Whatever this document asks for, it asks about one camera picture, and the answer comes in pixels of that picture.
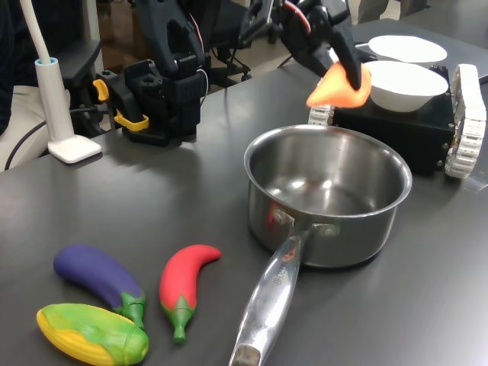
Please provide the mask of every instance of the black cable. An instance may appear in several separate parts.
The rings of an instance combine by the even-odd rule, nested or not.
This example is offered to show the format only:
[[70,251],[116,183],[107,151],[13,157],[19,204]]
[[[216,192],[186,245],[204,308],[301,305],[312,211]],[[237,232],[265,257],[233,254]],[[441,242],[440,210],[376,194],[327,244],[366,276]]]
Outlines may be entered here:
[[97,108],[95,107],[88,107],[88,108],[78,108],[78,109],[70,109],[69,113],[98,113],[100,112]]
[[293,57],[292,55],[289,55],[289,57],[287,57],[286,59],[284,59],[284,61],[282,63],[280,63],[280,66],[277,67],[277,69],[281,69],[288,61],[291,60],[291,57]]
[[10,169],[10,164],[12,163],[12,160],[14,159],[14,156],[15,156],[15,153],[21,148],[22,144],[25,143],[25,140],[27,140],[29,137],[32,136],[32,134],[34,132],[36,132],[37,130],[39,130],[42,126],[45,126],[46,125],[46,121],[44,122],[41,122],[40,124],[38,124],[37,126],[35,126],[32,130],[30,130],[29,132],[27,132],[24,137],[22,137],[19,142],[17,143],[17,145],[15,145],[15,147],[13,148],[12,152],[10,153],[10,156],[8,157],[7,159],[7,162],[5,164],[5,170],[9,170]]
[[230,67],[234,64],[236,53],[237,53],[237,48],[234,48],[234,51],[232,52],[232,56],[230,57],[230,62],[227,64],[226,89],[227,89],[227,80],[229,80],[229,76],[230,76]]

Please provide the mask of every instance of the saucepan rim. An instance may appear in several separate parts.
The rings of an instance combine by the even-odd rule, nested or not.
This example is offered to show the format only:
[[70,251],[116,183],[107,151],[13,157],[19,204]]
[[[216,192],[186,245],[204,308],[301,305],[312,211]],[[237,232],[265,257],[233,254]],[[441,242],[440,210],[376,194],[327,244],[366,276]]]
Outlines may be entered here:
[[[251,161],[251,156],[254,153],[254,151],[263,143],[267,142],[272,136],[277,135],[279,133],[283,133],[286,130],[332,130],[335,133],[346,133],[348,135],[355,136],[360,139],[367,140],[375,145],[378,146],[378,148],[383,149],[388,151],[388,153],[393,157],[394,160],[396,160],[398,166],[401,168],[401,173],[403,173],[404,176],[404,183],[403,183],[403,191],[402,194],[391,204],[389,204],[386,207],[383,207],[379,210],[367,212],[367,213],[359,213],[356,215],[330,215],[330,214],[323,214],[323,213],[315,213],[307,210],[301,210],[297,209],[286,202],[280,200],[279,198],[276,198],[273,196],[271,193],[266,191],[254,178],[254,175],[251,172],[251,166],[250,166],[250,161]],[[330,217],[330,218],[356,218],[356,217],[369,217],[369,216],[374,216],[381,214],[383,212],[389,211],[392,208],[395,208],[398,206],[410,193],[410,190],[412,189],[412,172],[410,171],[409,166],[406,164],[405,160],[400,156],[398,152],[393,150],[391,147],[389,147],[387,144],[382,143],[380,140],[376,140],[375,138],[365,135],[363,133],[353,131],[353,130],[347,130],[345,128],[341,127],[333,127],[333,126],[318,126],[314,124],[297,124],[293,126],[288,126],[288,127],[280,127],[271,131],[268,131],[266,133],[263,133],[261,136],[256,137],[247,147],[246,152],[244,152],[244,166],[246,168],[246,173],[249,177],[249,180],[266,196],[271,198],[273,201],[276,201],[283,205],[284,207],[290,208],[296,212],[302,213],[302,214],[308,214],[308,215],[314,215],[317,217]]]

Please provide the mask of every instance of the toy eggplant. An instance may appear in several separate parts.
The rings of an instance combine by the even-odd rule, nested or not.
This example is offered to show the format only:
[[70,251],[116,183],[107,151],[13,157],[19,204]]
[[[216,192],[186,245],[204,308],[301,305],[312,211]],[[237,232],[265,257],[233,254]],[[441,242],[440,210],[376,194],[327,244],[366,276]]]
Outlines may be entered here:
[[42,333],[59,350],[87,364],[137,364],[149,348],[146,333],[132,321],[83,303],[58,303],[37,312]]
[[108,254],[93,246],[67,246],[55,257],[54,270],[62,278],[93,291],[115,313],[144,329],[146,295],[129,272]]
[[180,250],[166,264],[159,283],[159,299],[175,327],[175,342],[186,340],[185,327],[197,306],[197,277],[200,268],[219,258],[219,249],[196,245]]

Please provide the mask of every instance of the red chili pepper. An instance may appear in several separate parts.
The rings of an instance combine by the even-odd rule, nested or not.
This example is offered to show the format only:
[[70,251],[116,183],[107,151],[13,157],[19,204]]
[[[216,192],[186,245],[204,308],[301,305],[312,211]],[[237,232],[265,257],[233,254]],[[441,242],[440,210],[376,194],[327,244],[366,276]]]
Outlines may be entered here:
[[197,277],[200,268],[219,258],[219,249],[196,245],[183,248],[166,264],[159,283],[159,299],[175,327],[175,342],[186,340],[185,327],[197,306]]

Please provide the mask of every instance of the toy chili pepper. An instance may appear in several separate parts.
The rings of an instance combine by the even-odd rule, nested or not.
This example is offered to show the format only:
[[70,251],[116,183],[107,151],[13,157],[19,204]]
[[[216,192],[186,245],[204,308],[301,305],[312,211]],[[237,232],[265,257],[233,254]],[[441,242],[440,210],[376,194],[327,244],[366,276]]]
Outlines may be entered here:
[[185,327],[197,306],[197,277],[200,268],[220,258],[212,246],[188,246],[174,254],[162,272],[159,298],[162,308],[175,327],[173,339],[186,340]]
[[93,246],[67,246],[55,257],[54,270],[66,280],[95,292],[115,313],[144,329],[146,295],[130,273],[108,254]]

